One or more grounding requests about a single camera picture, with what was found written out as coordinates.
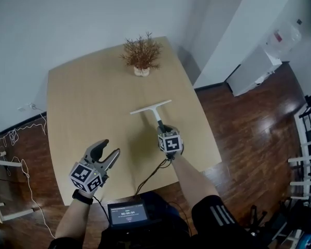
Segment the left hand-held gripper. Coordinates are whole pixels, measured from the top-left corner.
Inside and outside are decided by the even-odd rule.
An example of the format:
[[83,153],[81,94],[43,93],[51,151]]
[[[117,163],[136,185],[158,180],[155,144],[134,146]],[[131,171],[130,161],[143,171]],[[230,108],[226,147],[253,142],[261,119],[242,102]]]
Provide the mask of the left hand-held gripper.
[[112,168],[120,156],[120,149],[117,148],[104,161],[100,161],[108,143],[108,139],[94,143],[87,148],[82,159],[74,164],[69,178],[78,189],[95,193],[107,181],[107,170]]

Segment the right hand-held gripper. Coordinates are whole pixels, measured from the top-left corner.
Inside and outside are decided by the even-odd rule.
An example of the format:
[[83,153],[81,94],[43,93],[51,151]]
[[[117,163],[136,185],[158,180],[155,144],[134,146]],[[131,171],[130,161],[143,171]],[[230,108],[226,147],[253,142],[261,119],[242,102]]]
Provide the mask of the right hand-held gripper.
[[183,140],[176,127],[163,125],[157,127],[158,146],[164,152],[168,160],[175,159],[175,155],[181,155],[184,150]]

